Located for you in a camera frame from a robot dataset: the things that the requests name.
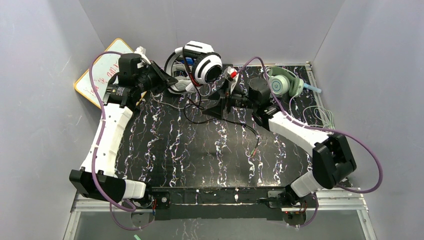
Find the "mint green headphones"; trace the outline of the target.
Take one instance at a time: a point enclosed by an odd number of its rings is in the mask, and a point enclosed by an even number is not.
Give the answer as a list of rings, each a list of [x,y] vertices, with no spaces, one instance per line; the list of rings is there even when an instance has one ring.
[[[272,92],[276,96],[286,93],[292,98],[298,97],[304,89],[304,80],[290,70],[280,66],[267,66],[266,74],[271,83]]]

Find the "grey white headphones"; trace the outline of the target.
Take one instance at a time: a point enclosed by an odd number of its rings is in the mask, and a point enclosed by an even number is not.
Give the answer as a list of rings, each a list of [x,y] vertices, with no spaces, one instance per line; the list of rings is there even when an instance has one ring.
[[[171,85],[168,91],[172,94],[182,95],[191,93],[193,91],[193,83],[190,77],[187,75],[184,64],[174,64],[173,66],[168,65],[166,67],[166,73],[177,79],[177,83]]]

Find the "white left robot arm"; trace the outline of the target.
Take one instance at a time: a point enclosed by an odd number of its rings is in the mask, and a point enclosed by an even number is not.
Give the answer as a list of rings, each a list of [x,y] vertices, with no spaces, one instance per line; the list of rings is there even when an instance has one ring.
[[[120,54],[118,72],[108,81],[105,92],[95,92],[101,118],[93,143],[80,169],[69,174],[79,194],[110,203],[149,198],[147,183],[115,175],[116,158],[124,131],[133,113],[139,110],[143,94],[161,93],[175,83],[176,78],[144,54]]]

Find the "blue marker pen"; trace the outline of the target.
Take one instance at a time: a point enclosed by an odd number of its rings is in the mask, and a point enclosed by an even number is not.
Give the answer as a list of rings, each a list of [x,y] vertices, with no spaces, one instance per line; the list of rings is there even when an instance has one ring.
[[[192,66],[192,65],[194,64],[194,62],[195,62],[195,59],[193,59],[193,58],[191,58],[191,57],[186,57],[186,58],[185,58],[185,61],[186,61],[186,63],[187,63],[189,66]]]

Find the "light blue pen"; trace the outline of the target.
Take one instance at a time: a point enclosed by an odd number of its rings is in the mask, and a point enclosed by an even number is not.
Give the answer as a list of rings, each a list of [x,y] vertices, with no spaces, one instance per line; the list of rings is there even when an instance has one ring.
[[[308,83],[303,83],[302,87],[303,87],[303,89],[307,89],[309,91],[313,91],[313,92],[318,93],[318,94],[320,94],[322,92],[322,90],[320,88],[315,87],[313,85],[310,85]]]

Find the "black and white headphones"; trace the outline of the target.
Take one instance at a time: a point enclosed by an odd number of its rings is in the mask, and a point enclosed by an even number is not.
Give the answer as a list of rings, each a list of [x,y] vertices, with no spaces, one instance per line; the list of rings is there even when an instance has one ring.
[[[194,59],[194,64],[189,68],[190,74],[188,74],[193,84],[193,91],[189,93],[194,93],[195,87],[212,84],[222,73],[221,56],[215,52],[210,44],[191,40],[183,47],[176,48],[165,62],[165,72],[166,67],[168,65],[173,66],[179,57],[183,60],[186,57]]]

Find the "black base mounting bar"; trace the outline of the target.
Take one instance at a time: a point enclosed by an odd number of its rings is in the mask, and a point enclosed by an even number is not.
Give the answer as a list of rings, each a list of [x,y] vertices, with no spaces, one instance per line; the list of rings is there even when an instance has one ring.
[[[282,187],[154,187],[158,221],[179,219],[280,220],[293,207]]]

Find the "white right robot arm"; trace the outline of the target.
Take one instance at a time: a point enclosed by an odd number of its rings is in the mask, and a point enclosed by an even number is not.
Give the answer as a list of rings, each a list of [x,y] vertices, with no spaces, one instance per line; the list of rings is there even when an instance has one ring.
[[[251,109],[259,126],[285,137],[312,157],[312,169],[286,185],[278,197],[268,197],[268,202],[296,204],[319,190],[332,189],[357,169],[344,135],[330,134],[321,128],[315,130],[284,113],[272,103],[273,92],[265,79],[251,79],[247,93],[231,87],[231,82],[226,81],[208,96],[216,104],[203,110],[203,114],[221,120],[224,112],[230,112],[231,108]]]

